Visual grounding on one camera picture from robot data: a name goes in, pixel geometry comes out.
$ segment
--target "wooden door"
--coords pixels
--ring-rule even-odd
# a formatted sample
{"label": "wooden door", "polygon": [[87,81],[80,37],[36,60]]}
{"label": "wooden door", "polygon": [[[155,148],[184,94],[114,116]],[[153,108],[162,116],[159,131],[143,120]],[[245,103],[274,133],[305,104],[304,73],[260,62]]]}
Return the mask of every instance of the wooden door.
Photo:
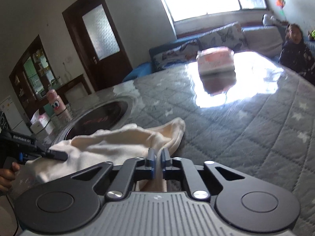
{"label": "wooden door", "polygon": [[78,0],[62,15],[94,89],[121,83],[132,67],[105,0]]}

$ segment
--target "butterfly-print cushion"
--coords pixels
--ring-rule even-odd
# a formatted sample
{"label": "butterfly-print cushion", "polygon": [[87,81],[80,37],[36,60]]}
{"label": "butterfly-print cushion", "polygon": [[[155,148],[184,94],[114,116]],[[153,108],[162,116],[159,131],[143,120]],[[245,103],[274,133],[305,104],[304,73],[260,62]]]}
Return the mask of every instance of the butterfly-print cushion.
{"label": "butterfly-print cushion", "polygon": [[160,71],[174,64],[196,61],[199,50],[199,42],[191,40],[176,48],[159,53],[153,57],[155,69]]}
{"label": "butterfly-print cushion", "polygon": [[199,37],[203,50],[225,46],[235,52],[247,50],[246,38],[239,22],[213,29]]}

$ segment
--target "white wall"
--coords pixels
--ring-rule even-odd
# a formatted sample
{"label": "white wall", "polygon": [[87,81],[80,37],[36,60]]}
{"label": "white wall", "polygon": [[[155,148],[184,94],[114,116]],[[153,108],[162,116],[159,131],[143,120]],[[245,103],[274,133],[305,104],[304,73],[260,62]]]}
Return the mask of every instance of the white wall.
{"label": "white wall", "polygon": [[[267,0],[277,18],[284,20],[275,0]],[[284,13],[290,23],[299,24],[306,35],[307,31],[315,29],[315,0],[286,0]]]}
{"label": "white wall", "polygon": [[[62,16],[75,1],[0,0],[0,101],[11,95],[23,112],[8,76],[38,34],[56,76],[69,79],[65,62],[73,78],[84,74],[88,81]],[[161,0],[105,1],[133,67],[150,59],[150,48],[176,39]]]}

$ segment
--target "blue sofa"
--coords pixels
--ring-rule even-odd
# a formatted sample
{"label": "blue sofa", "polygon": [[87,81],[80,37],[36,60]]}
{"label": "blue sofa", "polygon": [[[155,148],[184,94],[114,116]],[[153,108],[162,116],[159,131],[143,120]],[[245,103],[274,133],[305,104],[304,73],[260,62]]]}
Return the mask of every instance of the blue sofa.
{"label": "blue sofa", "polygon": [[[244,27],[242,28],[243,32],[246,31],[259,31],[265,29],[263,26],[255,26],[255,27]],[[278,31],[281,35],[282,41],[285,40],[285,29],[286,27],[278,27]],[[180,38],[177,39],[173,42],[169,42],[154,48],[151,48],[149,50],[149,54],[150,54],[150,58],[151,61],[150,62],[145,62],[141,65],[139,65],[137,68],[133,69],[133,71],[131,73],[129,73],[123,80],[123,82],[125,81],[129,81],[132,79],[136,79],[138,77],[142,77],[145,75],[149,75],[152,74],[154,72],[157,71],[156,67],[154,66],[154,56],[156,56],[157,54],[160,54],[162,52],[166,52],[168,50],[174,49],[176,47],[179,47],[180,45],[188,42],[188,41],[192,41],[192,40],[196,40],[199,37],[203,36],[204,33],[202,34],[196,34],[196,35],[192,35],[192,36],[188,36],[188,37],[184,37],[184,38]],[[307,42],[308,46],[310,47],[311,51],[313,52],[313,54],[315,55],[315,42]],[[269,57],[270,59],[278,62],[278,58],[280,56],[280,53],[278,53],[276,56],[273,57]]]}

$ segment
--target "human hand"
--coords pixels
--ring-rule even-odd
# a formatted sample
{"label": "human hand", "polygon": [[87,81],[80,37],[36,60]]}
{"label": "human hand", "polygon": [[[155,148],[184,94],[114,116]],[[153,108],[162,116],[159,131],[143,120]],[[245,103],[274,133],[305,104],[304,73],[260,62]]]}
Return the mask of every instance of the human hand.
{"label": "human hand", "polygon": [[11,169],[0,169],[0,191],[7,192],[15,180],[15,172],[19,171],[19,165],[16,162],[12,163]]}

